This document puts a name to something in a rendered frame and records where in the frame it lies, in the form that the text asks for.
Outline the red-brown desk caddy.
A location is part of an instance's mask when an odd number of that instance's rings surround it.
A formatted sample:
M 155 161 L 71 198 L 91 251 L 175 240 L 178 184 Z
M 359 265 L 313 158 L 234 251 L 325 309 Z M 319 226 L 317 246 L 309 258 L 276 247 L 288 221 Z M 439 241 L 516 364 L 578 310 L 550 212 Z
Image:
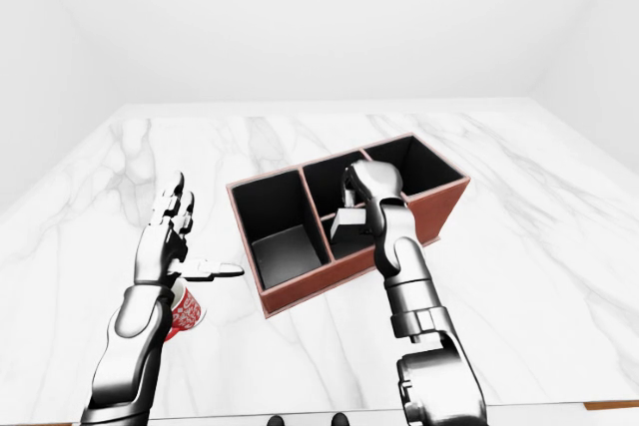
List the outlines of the red-brown desk caddy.
M 240 180 L 227 186 L 266 316 L 374 268 L 367 234 L 330 239 L 340 183 L 358 160 L 393 164 L 421 244 L 439 238 L 469 176 L 414 134 Z

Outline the silver robot left hand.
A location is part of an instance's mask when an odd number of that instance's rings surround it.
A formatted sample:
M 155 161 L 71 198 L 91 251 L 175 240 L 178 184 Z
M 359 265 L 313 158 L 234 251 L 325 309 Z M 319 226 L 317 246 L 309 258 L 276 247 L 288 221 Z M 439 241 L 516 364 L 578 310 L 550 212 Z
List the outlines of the silver robot left hand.
M 149 223 L 142 232 L 135 259 L 136 284 L 171 287 L 178 277 L 186 281 L 213 281 L 245 273 L 233 263 L 186 260 L 186 236 L 193 226 L 194 205 L 195 197 L 185 189 L 184 175 L 175 172 L 156 198 Z

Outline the silver robot right hand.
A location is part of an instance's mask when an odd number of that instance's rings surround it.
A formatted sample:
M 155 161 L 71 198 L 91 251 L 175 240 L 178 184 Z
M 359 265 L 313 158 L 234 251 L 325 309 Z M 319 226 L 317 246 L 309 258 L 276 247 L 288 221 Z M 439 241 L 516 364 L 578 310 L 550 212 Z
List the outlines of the silver robot right hand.
M 404 206 L 399 170 L 391 163 L 358 160 L 345 168 L 341 180 L 341 197 L 346 208 L 359 203 L 368 206 Z

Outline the red patterned mug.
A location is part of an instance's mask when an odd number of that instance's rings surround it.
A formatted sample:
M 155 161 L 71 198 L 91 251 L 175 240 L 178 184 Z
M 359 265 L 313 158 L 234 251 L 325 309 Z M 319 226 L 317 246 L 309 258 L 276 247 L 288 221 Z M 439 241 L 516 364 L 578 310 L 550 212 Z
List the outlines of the red patterned mug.
M 171 291 L 174 299 L 171 303 L 172 324 L 165 340 L 169 341 L 181 331 L 197 326 L 204 315 L 203 309 L 186 286 L 186 282 L 177 279 Z

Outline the white book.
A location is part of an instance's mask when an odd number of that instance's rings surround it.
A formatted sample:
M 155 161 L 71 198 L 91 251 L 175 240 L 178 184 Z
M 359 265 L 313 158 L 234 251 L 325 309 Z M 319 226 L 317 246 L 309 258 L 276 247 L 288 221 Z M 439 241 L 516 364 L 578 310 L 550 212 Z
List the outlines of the white book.
M 366 210 L 362 208 L 338 209 L 330 227 L 330 242 L 354 241 L 368 234 Z

